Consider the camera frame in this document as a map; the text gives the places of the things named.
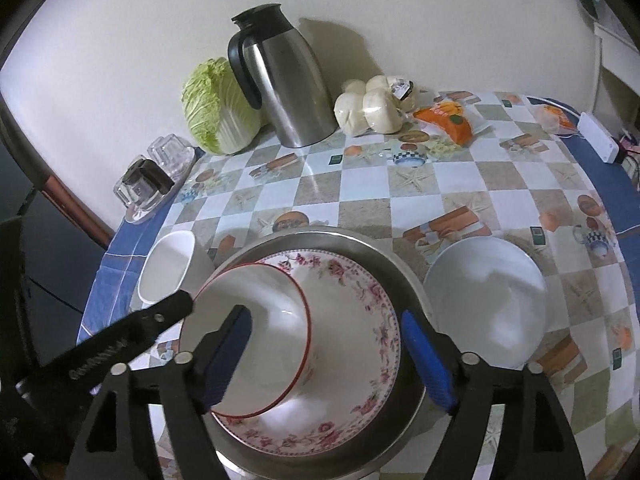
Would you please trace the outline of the pale blue bowl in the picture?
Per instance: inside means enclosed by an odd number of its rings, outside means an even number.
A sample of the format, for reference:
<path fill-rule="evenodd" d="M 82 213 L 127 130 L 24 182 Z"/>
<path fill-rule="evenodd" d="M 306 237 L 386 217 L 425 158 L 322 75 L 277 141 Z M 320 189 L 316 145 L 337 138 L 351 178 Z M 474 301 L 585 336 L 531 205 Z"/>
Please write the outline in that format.
<path fill-rule="evenodd" d="M 424 288 L 437 330 L 462 352 L 518 370 L 548 328 L 548 287 L 523 249 L 498 237 L 470 237 L 444 249 Z"/>

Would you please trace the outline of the strawberry pattern bowl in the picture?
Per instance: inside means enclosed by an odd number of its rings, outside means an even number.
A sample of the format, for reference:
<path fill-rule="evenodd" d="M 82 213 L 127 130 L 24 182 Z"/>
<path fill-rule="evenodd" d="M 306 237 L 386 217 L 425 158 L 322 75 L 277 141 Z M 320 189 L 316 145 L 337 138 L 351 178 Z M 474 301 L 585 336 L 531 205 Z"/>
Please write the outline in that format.
<path fill-rule="evenodd" d="M 254 417 L 291 399 L 312 358 L 307 299 L 287 273 L 265 263 L 225 270 L 201 289 L 180 333 L 180 349 L 192 351 L 205 334 L 221 328 L 233 307 L 247 307 L 252 332 L 224 396 L 207 406 L 221 417 Z"/>

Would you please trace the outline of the small white bowl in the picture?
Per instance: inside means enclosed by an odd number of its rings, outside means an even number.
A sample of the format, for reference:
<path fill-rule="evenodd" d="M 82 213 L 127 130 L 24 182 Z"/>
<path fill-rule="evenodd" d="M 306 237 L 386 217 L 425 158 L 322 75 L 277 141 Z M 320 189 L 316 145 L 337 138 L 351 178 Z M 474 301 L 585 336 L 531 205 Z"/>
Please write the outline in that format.
<path fill-rule="evenodd" d="M 191 231 L 174 231 L 158 240 L 146 257 L 137 292 L 156 304 L 177 290 L 192 298 L 214 273 L 214 264 Z"/>

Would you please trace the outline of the round steel plate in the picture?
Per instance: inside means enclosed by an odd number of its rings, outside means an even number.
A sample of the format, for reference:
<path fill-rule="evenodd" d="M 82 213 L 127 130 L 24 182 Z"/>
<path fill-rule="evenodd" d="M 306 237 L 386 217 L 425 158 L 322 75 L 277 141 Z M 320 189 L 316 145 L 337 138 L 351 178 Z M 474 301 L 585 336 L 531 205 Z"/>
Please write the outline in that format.
<path fill-rule="evenodd" d="M 334 226 L 305 226 L 255 240 L 217 266 L 219 275 L 240 263 L 253 263 L 285 249 L 326 249 L 361 264 L 384 290 L 397 314 L 405 308 L 421 314 L 428 307 L 421 282 L 412 270 L 379 240 Z M 252 450 L 207 419 L 209 437 L 224 466 L 245 478 L 257 479 L 361 479 L 384 468 L 418 434 L 426 431 L 427 400 L 408 353 L 401 352 L 399 378 L 371 425 L 361 436 L 308 458 L 269 455 Z"/>

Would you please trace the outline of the floral rimmed round plate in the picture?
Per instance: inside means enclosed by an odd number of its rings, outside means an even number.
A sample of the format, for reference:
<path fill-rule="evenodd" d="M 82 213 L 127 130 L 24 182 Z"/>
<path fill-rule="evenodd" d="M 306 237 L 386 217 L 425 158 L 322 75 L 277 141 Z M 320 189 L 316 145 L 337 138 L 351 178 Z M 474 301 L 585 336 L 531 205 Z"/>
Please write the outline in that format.
<path fill-rule="evenodd" d="M 287 273 L 311 315 L 312 358 L 291 399 L 247 418 L 216 422 L 249 448 L 274 456 L 331 451 L 363 432 L 396 382 L 401 344 L 390 297 L 360 264 L 320 249 L 276 252 L 253 263 Z"/>

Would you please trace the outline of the clear glass cup tray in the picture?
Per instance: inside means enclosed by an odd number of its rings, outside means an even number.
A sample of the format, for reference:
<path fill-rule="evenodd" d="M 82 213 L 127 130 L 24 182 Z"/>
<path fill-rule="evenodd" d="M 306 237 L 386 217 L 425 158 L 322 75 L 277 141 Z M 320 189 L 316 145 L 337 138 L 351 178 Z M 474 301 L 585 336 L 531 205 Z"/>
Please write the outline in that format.
<path fill-rule="evenodd" d="M 113 192 L 125 207 L 125 221 L 149 220 L 180 190 L 194 162 L 196 149 L 189 142 L 175 134 L 159 136 L 114 185 Z"/>

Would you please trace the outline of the patterned blue tablecloth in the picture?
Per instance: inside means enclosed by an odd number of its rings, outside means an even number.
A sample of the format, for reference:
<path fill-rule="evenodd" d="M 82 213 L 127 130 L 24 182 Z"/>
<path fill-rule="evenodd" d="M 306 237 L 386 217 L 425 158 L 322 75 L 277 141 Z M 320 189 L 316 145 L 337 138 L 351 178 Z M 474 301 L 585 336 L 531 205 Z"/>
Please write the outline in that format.
<path fill-rule="evenodd" d="M 639 441 L 639 196 L 577 132 L 552 136 L 534 99 L 462 92 L 482 131 L 466 148 L 428 142 L 397 166 L 380 134 L 335 133 L 309 148 L 272 134 L 246 152 L 207 155 L 175 201 L 148 222 L 123 223 L 101 262 L 79 335 L 140 304 L 142 263 L 157 237 L 189 230 L 224 260 L 285 226 L 339 226 L 375 238 L 423 276 L 450 236 L 432 221 L 456 212 L 464 232 L 523 248 L 551 299 L 540 355 L 558 367 L 559 396 L 585 471 L 612 479 Z"/>

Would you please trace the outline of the white power strip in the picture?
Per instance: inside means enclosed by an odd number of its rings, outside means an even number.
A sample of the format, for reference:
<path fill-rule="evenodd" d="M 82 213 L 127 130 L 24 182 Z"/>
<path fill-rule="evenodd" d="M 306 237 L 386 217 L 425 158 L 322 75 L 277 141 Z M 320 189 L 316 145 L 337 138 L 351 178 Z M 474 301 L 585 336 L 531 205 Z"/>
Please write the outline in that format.
<path fill-rule="evenodd" d="M 578 119 L 577 129 L 598 154 L 602 162 L 614 164 L 618 154 L 620 154 L 620 147 L 612 138 L 608 129 L 593 114 L 582 112 Z"/>

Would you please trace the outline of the small orange packet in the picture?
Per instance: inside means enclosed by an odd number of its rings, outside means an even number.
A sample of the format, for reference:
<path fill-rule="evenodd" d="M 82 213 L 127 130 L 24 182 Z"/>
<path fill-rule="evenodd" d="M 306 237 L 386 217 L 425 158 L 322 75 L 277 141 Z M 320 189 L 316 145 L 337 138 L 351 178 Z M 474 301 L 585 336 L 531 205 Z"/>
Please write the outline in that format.
<path fill-rule="evenodd" d="M 577 127 L 566 116 L 564 110 L 550 104 L 536 104 L 527 107 L 541 128 L 554 136 L 574 136 Z"/>

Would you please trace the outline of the orange snack packet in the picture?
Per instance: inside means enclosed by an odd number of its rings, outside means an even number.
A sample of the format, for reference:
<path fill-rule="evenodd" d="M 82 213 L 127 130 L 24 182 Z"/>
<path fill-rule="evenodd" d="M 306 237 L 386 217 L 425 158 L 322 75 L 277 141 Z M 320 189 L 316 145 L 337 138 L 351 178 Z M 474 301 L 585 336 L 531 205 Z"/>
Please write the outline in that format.
<path fill-rule="evenodd" d="M 420 122 L 437 126 L 459 146 L 470 144 L 474 136 L 489 128 L 486 119 L 454 101 L 440 101 L 420 108 L 412 116 Z"/>

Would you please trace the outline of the napa cabbage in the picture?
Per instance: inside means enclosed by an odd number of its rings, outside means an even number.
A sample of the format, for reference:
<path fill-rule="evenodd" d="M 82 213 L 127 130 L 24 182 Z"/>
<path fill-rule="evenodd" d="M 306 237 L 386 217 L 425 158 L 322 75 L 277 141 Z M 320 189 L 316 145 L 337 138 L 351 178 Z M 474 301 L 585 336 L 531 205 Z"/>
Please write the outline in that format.
<path fill-rule="evenodd" d="M 182 87 L 181 104 L 195 141 L 217 155 L 242 152 L 262 125 L 226 58 L 210 58 L 194 68 Z"/>

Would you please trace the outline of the white shelf unit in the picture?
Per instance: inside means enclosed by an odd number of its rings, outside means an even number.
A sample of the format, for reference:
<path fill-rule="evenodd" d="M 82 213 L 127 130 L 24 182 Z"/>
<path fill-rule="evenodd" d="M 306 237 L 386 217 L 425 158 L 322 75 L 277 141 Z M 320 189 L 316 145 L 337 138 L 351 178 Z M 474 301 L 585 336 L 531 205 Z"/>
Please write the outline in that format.
<path fill-rule="evenodd" d="M 592 28 L 596 50 L 590 110 L 633 122 L 639 108 L 639 50 L 605 3 L 598 7 Z"/>

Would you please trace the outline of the bag of steamed buns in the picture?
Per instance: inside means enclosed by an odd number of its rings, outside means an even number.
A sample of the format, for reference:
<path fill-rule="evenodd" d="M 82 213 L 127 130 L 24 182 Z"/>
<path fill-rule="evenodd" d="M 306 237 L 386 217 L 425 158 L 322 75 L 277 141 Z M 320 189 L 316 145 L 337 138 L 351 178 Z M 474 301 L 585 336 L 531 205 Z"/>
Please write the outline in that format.
<path fill-rule="evenodd" d="M 416 109 L 419 89 L 405 77 L 376 75 L 368 81 L 349 79 L 334 102 L 334 116 L 345 136 L 368 132 L 398 133 Z"/>

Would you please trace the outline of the steel thermos jug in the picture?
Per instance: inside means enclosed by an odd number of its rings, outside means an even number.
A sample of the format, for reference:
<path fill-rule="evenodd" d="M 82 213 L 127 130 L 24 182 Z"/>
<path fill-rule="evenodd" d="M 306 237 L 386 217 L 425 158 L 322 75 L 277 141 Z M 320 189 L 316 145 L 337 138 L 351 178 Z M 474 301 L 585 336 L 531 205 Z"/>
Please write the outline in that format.
<path fill-rule="evenodd" d="M 280 143 L 304 148 L 333 134 L 337 123 L 317 58 L 280 4 L 254 6 L 232 22 L 239 27 L 228 43 L 232 72 Z"/>

